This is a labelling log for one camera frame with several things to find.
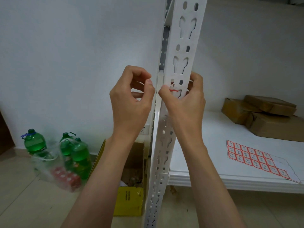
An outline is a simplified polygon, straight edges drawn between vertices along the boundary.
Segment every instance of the finger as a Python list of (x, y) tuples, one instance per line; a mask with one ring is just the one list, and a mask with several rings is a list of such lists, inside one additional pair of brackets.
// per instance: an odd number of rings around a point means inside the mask
[(172, 95), (167, 85), (163, 85), (158, 92), (159, 96), (164, 101), (168, 110), (172, 109), (172, 105), (177, 101), (177, 98)]
[(193, 81), (193, 88), (203, 89), (203, 78), (198, 73), (191, 72), (190, 80)]
[(141, 102), (146, 103), (151, 106), (152, 100), (154, 97), (154, 93), (155, 93), (155, 88), (153, 87), (153, 83), (152, 83), (151, 79), (147, 79), (145, 81)]
[(132, 94), (133, 98), (142, 98), (143, 97), (143, 93), (131, 92), (131, 94)]
[(122, 85), (130, 85), (133, 79), (144, 83), (149, 78), (151, 78), (151, 74), (144, 68), (138, 66), (126, 66), (118, 81)]
[(132, 80), (130, 86), (131, 86), (131, 88), (134, 88), (134, 89), (137, 89), (137, 90), (140, 90), (143, 92), (144, 84), (142, 84), (138, 81), (135, 81), (134, 79)]
[(188, 84), (188, 90), (190, 91), (193, 87), (193, 81), (189, 81), (189, 84)]

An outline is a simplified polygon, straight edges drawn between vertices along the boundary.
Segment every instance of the yellow cardboard box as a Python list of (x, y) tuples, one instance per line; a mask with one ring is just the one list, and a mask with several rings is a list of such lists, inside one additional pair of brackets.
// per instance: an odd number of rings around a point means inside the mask
[[(103, 153), (105, 141), (94, 162), (90, 176), (98, 164)], [(141, 216), (142, 203), (146, 187), (146, 177), (144, 175), (144, 143), (134, 143), (123, 169), (121, 180), (132, 186), (118, 188), (115, 204), (114, 216)]]

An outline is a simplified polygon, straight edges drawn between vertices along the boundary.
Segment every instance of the left hand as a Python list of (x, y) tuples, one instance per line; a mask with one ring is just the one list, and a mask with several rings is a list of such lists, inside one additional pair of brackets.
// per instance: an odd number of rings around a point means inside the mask
[[(155, 93), (150, 77), (151, 74), (144, 68), (125, 67), (120, 79), (110, 91), (114, 120), (112, 137), (119, 140), (129, 139), (133, 143), (139, 135), (147, 121)], [(132, 88), (143, 93), (131, 92)]]

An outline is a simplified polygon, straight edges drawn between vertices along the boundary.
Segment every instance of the shelf board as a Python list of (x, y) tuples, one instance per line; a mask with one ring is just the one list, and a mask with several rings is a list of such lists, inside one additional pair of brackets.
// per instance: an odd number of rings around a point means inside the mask
[[(252, 147), (287, 160), (304, 182), (304, 143), (257, 137), (245, 126), (234, 124), (221, 112), (205, 112), (204, 144), (217, 172), (229, 189), (304, 193), (304, 184), (239, 163), (227, 157), (226, 140)], [(171, 185), (190, 186), (188, 167), (176, 140), (170, 165)]]

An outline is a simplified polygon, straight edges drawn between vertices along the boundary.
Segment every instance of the electrical socket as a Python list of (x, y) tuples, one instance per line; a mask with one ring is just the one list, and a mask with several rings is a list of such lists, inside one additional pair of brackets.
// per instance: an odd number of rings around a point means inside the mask
[(149, 124), (146, 124), (146, 125), (141, 129), (140, 134), (148, 135), (148, 134), (149, 134), (149, 128), (150, 128), (150, 125), (149, 125)]

